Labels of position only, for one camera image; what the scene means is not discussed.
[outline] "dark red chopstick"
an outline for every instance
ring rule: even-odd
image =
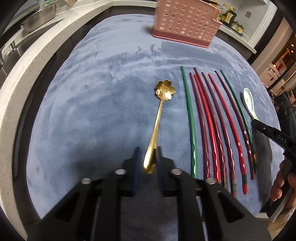
[[[214,79],[212,78],[212,76],[209,74],[209,78],[216,90],[216,93],[218,94],[219,96],[219,99],[223,105],[223,108],[224,108],[224,111],[227,115],[227,118],[228,118],[228,121],[230,123],[230,127],[231,127],[231,130],[232,130],[232,133],[233,133],[233,136],[234,136],[234,139],[235,139],[235,144],[237,146],[237,150],[238,150],[238,153],[239,153],[239,166],[240,166],[240,169],[241,169],[241,173],[242,173],[242,190],[243,190],[243,193],[244,194],[247,194],[248,193],[248,184],[247,184],[247,171],[246,171],[246,166],[245,166],[245,163],[244,163],[244,155],[243,155],[243,152],[242,152],[242,146],[240,144],[240,141],[239,141],[239,135],[237,133],[237,130],[236,130],[236,127],[235,127],[235,124],[234,124],[234,121],[232,119],[232,116],[230,114],[230,111],[226,105],[226,102],[225,100],[223,99],[223,96],[218,88],[218,86],[216,85]]]
[[[202,106],[200,104],[200,99],[198,97],[197,89],[196,89],[196,84],[194,82],[194,78],[192,73],[189,73],[190,79],[191,79],[191,84],[193,87],[193,93],[195,97],[195,102],[198,110],[198,117],[200,119],[200,128],[201,128],[201,134],[202,134],[202,147],[203,147],[203,157],[204,157],[204,178],[211,177],[210,174],[210,159],[209,159],[209,145],[207,143],[207,132],[205,129],[205,121],[203,118],[203,113],[202,113]]]
[[[205,99],[207,101],[207,105],[208,105],[208,108],[210,110],[211,119],[212,119],[213,126],[214,126],[214,131],[215,131],[216,141],[217,141],[217,147],[218,147],[218,157],[219,157],[219,160],[220,160],[220,168],[221,168],[221,184],[222,184],[222,186],[224,186],[224,188],[226,190],[228,190],[227,170],[226,170],[226,164],[225,164],[226,161],[225,161],[224,149],[223,149],[223,144],[222,144],[222,140],[221,140],[221,134],[220,134],[216,114],[214,113],[214,109],[213,109],[212,103],[210,101],[209,95],[207,94],[207,91],[205,89],[205,86],[204,86],[204,84],[203,84],[203,82],[202,82],[202,80],[200,78],[200,75],[199,75],[197,69],[194,68],[194,71],[196,73],[197,79],[198,79],[198,81],[200,83],[203,94],[204,94]]]
[[[242,135],[244,137],[244,142],[245,142],[245,145],[246,145],[246,148],[247,148],[247,154],[248,154],[248,160],[249,160],[249,166],[250,166],[250,173],[251,173],[251,180],[253,180],[255,178],[255,171],[254,171],[254,166],[253,166],[254,160],[253,160],[253,155],[252,155],[251,146],[250,146],[250,142],[249,142],[249,138],[248,138],[248,135],[247,135],[246,128],[245,128],[244,123],[242,121],[242,117],[241,117],[241,115],[239,113],[239,110],[238,110],[238,108],[237,108],[237,106],[236,106],[236,104],[235,104],[235,102],[234,102],[234,100],[232,98],[232,95],[230,94],[229,90],[227,89],[224,81],[222,80],[222,78],[220,77],[218,72],[215,71],[215,73],[217,74],[217,76],[218,76],[218,78],[219,78],[219,80],[220,80],[220,82],[221,82],[221,84],[222,84],[222,86],[223,86],[229,100],[230,100],[230,103],[231,103],[232,108],[233,108],[233,110],[235,112],[235,115],[237,116],[239,126],[240,126],[240,128],[242,130]]]
[[[218,104],[218,101],[216,99],[216,96],[210,86],[210,83],[208,81],[207,78],[205,78],[205,82],[207,84],[208,90],[210,91],[211,97],[214,101],[214,105],[222,126],[222,131],[223,131],[223,135],[224,135],[224,140],[225,140],[225,144],[226,144],[226,148],[227,148],[227,154],[228,154],[228,162],[229,162],[229,166],[230,166],[230,179],[231,179],[231,194],[234,197],[237,197],[237,178],[236,178],[236,174],[235,174],[235,167],[234,167],[234,159],[233,159],[233,153],[232,153],[232,148],[231,148],[231,144],[230,144],[230,139],[229,139],[229,135],[228,135],[228,131],[224,122],[224,118],[220,109],[220,106]]]
[[[207,125],[209,128],[209,133],[210,133],[210,140],[211,140],[211,145],[212,145],[212,155],[213,155],[213,162],[214,162],[214,177],[217,179],[218,183],[221,183],[221,173],[220,173],[220,163],[218,160],[218,153],[217,153],[217,143],[216,143],[216,137],[215,137],[215,131],[214,131],[214,126],[212,123],[211,119],[211,114],[209,111],[209,107],[207,105],[207,101],[205,99],[204,93],[202,91],[201,85],[198,81],[198,78],[196,75],[194,75],[195,82],[198,87],[198,91],[200,93],[200,97],[202,99],[202,104],[205,110],[205,116],[207,118]]]

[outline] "chopstick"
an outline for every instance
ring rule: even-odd
[[[202,134],[202,147],[203,147],[203,158],[204,158],[204,178],[211,177],[210,174],[210,159],[209,159],[209,145],[207,142],[207,132],[205,129],[205,121],[203,118],[203,113],[202,113],[202,106],[200,104],[200,99],[198,97],[197,89],[196,89],[196,84],[194,83],[193,75],[192,73],[189,73],[190,79],[191,79],[191,84],[193,87],[193,93],[195,97],[195,102],[198,110],[198,117],[200,120],[200,129],[201,129],[201,134]]]
[[[244,194],[247,194],[248,193],[248,184],[247,184],[247,172],[246,172],[246,166],[245,166],[245,163],[244,163],[244,155],[243,155],[243,152],[242,152],[242,147],[241,147],[241,144],[240,144],[240,140],[239,140],[239,136],[238,136],[238,133],[237,133],[237,130],[236,130],[236,127],[235,127],[235,124],[234,124],[234,121],[232,119],[232,116],[230,114],[230,111],[226,105],[226,102],[225,100],[223,99],[223,96],[218,88],[218,86],[216,85],[214,79],[212,78],[212,76],[209,74],[209,78],[216,90],[216,93],[218,94],[219,96],[219,99],[223,105],[223,108],[224,108],[224,111],[227,115],[227,118],[228,118],[228,121],[230,123],[230,127],[231,127],[231,130],[232,130],[232,133],[233,133],[233,136],[234,136],[234,139],[235,139],[235,144],[237,146],[237,150],[238,150],[238,153],[239,153],[239,166],[240,166],[240,169],[241,169],[241,173],[242,173],[242,189],[243,189],[243,193]]]
[[[217,118],[216,115],[214,113],[214,109],[212,106],[212,103],[210,101],[209,95],[207,94],[207,91],[205,89],[205,86],[200,78],[200,75],[197,71],[197,68],[194,68],[194,71],[196,73],[196,76],[200,82],[200,85],[202,87],[202,91],[205,95],[205,99],[207,101],[207,105],[209,107],[210,113],[211,113],[211,117],[212,117],[212,121],[214,124],[214,131],[216,134],[216,140],[217,140],[217,145],[218,145],[218,155],[219,155],[219,160],[220,160],[220,167],[221,167],[221,180],[222,180],[222,186],[224,186],[225,190],[228,190],[228,181],[227,181],[227,170],[226,170],[226,161],[225,161],[225,156],[224,156],[224,148],[223,148],[223,144],[222,144],[222,140],[221,140],[221,133],[219,130],[219,126],[218,126],[218,122],[217,122]],[[206,80],[206,76],[205,74],[202,72],[202,76],[204,77],[204,79]]]
[[[235,167],[234,167],[234,159],[233,159],[233,153],[232,153],[232,148],[231,148],[231,144],[230,144],[230,139],[229,139],[229,135],[228,135],[228,131],[224,122],[224,118],[220,109],[220,106],[218,104],[218,101],[216,99],[216,96],[210,86],[210,83],[208,81],[207,78],[205,78],[205,82],[207,84],[208,90],[210,91],[211,97],[214,101],[214,105],[222,126],[222,131],[223,131],[223,135],[224,135],[224,140],[225,140],[225,144],[226,144],[226,148],[227,148],[227,154],[228,154],[228,162],[229,162],[229,166],[230,166],[230,179],[231,179],[231,194],[234,197],[237,197],[237,179],[236,179],[236,174],[235,174]]]
[[[241,113],[242,120],[243,120],[243,122],[244,122],[244,126],[245,126],[246,131],[247,131],[247,134],[248,134],[249,143],[250,143],[250,147],[251,147],[251,153],[252,153],[252,155],[253,155],[253,161],[254,161],[254,162],[253,162],[253,164],[254,164],[254,172],[256,173],[256,172],[257,172],[257,159],[256,159],[256,153],[255,153],[255,148],[254,148],[254,145],[253,145],[253,141],[252,141],[252,137],[251,137],[251,133],[250,133],[249,126],[248,126],[248,124],[247,124],[246,117],[245,117],[245,115],[244,115],[244,112],[243,112],[243,110],[242,110],[242,106],[241,106],[241,104],[240,104],[239,101],[238,101],[238,97],[237,97],[237,95],[236,95],[236,93],[235,93],[235,91],[234,91],[234,89],[233,89],[231,83],[229,82],[229,80],[228,80],[228,78],[226,77],[226,75],[224,74],[224,72],[223,72],[222,70],[220,70],[220,71],[221,71],[221,73],[222,73],[222,75],[223,75],[223,77],[224,77],[224,79],[225,79],[225,81],[226,81],[226,83],[227,83],[227,85],[228,85],[230,91],[232,92],[232,95],[233,95],[233,97],[234,97],[234,99],[235,99],[235,102],[237,103],[237,107],[238,107],[238,109],[239,109],[239,112]]]
[[[191,176],[193,178],[197,178],[197,142],[196,142],[196,132],[195,132],[195,122],[194,122],[194,115],[192,110],[192,104],[190,99],[190,93],[188,88],[188,83],[184,71],[184,67],[181,66],[182,71],[182,78],[185,87],[185,96],[186,96],[186,104],[187,104],[187,111],[188,111],[188,118],[189,118],[189,130],[190,130],[190,146],[191,146]]]
[[[250,166],[250,173],[251,173],[251,180],[253,180],[255,178],[255,172],[254,172],[254,166],[253,166],[253,155],[252,155],[252,152],[251,152],[251,147],[250,147],[250,143],[249,143],[249,139],[248,139],[248,136],[247,136],[247,132],[246,132],[246,129],[244,127],[244,124],[242,122],[242,117],[241,115],[239,114],[239,111],[237,109],[237,106],[229,92],[229,90],[227,89],[224,81],[222,80],[222,78],[220,77],[220,75],[218,74],[218,72],[215,70],[215,73],[217,74],[229,100],[230,100],[230,103],[232,105],[232,108],[235,112],[235,115],[237,117],[237,120],[239,122],[239,126],[240,126],[240,129],[242,131],[242,135],[244,137],[244,142],[245,142],[245,145],[246,145],[246,148],[247,148],[247,154],[248,154],[248,160],[249,160],[249,166]]]
[[[201,87],[200,82],[199,82],[196,75],[194,75],[194,79],[195,79],[195,82],[198,87],[198,91],[199,91],[201,99],[202,99],[202,104],[203,104],[203,107],[205,110],[205,115],[206,115],[207,124],[208,124],[208,128],[209,128],[210,140],[211,140],[211,145],[212,145],[213,162],[214,162],[214,177],[217,179],[218,183],[221,183],[220,163],[218,160],[218,153],[217,153],[218,147],[217,147],[217,143],[216,143],[215,131],[214,131],[214,126],[213,126],[212,119],[211,119],[210,110],[209,110],[205,95],[202,91],[202,87]]]

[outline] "blue tablecloth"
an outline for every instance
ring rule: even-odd
[[[250,179],[242,133],[214,70],[226,73],[238,95],[249,88],[258,118],[279,128],[275,109],[258,76],[234,48],[217,37],[206,49],[154,38],[149,31],[152,24],[153,16],[149,15],[103,20],[78,43],[54,77],[33,126],[27,162],[29,192],[40,217],[81,178],[103,178],[130,158],[135,147],[146,151],[159,106],[154,91],[159,80],[171,80],[176,94],[163,105],[158,145],[178,168],[190,172],[189,121],[181,65],[188,76],[195,115],[198,178],[203,179],[202,143],[188,75],[194,66],[215,78],[239,131],[246,160],[247,195],[242,193],[238,152],[225,115],[235,159],[238,200],[256,215],[268,199],[283,159],[282,149],[253,132],[259,172],[255,180]],[[143,175],[139,193],[124,198],[122,204],[123,240],[143,240],[147,235],[151,240],[177,237],[176,199],[161,196],[156,174]]]

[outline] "stainless steel sink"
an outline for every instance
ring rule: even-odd
[[[28,37],[25,37],[21,42],[19,42],[16,46],[15,51],[11,51],[6,58],[4,59],[4,65],[0,69],[0,88],[2,87],[6,77],[9,75],[12,68],[15,66],[20,57],[25,53],[25,51],[38,39],[41,35],[43,35],[47,30],[52,28],[58,22],[49,24],[48,26],[30,34]]]

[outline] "green chopstick gold band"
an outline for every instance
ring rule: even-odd
[[[192,110],[191,98],[188,89],[188,83],[186,79],[186,74],[184,71],[184,67],[181,66],[182,77],[185,86],[185,96],[186,96],[186,103],[187,103],[187,111],[188,111],[188,118],[189,118],[189,130],[190,130],[190,145],[191,145],[191,176],[193,178],[197,178],[197,150],[196,150],[196,132],[195,132],[195,122],[194,122],[194,115]]]
[[[224,77],[224,79],[225,79],[225,81],[226,81],[226,83],[227,83],[227,85],[228,85],[228,87],[229,87],[229,89],[230,89],[230,91],[231,91],[231,93],[232,93],[234,99],[235,99],[235,102],[236,102],[236,104],[237,104],[237,107],[238,107],[238,109],[239,109],[239,112],[241,113],[241,116],[242,116],[242,119],[243,119],[243,122],[244,122],[244,126],[245,126],[246,131],[247,131],[248,139],[249,139],[249,142],[250,142],[251,152],[252,152],[252,155],[253,155],[253,157],[254,157],[254,172],[256,173],[256,172],[257,172],[257,159],[256,159],[256,153],[255,153],[255,149],[254,149],[254,145],[253,145],[253,140],[252,140],[252,137],[251,137],[251,133],[250,133],[249,126],[248,126],[248,124],[247,124],[246,117],[245,117],[245,115],[244,115],[244,112],[243,112],[243,110],[242,110],[242,107],[241,107],[241,105],[240,105],[240,103],[239,103],[239,99],[237,98],[237,95],[236,95],[236,93],[235,93],[235,91],[234,91],[234,89],[233,89],[231,83],[229,82],[229,80],[228,80],[228,78],[226,77],[226,75],[224,74],[224,72],[223,72],[222,70],[220,70],[220,71],[221,71],[221,74],[223,75],[223,77]]]

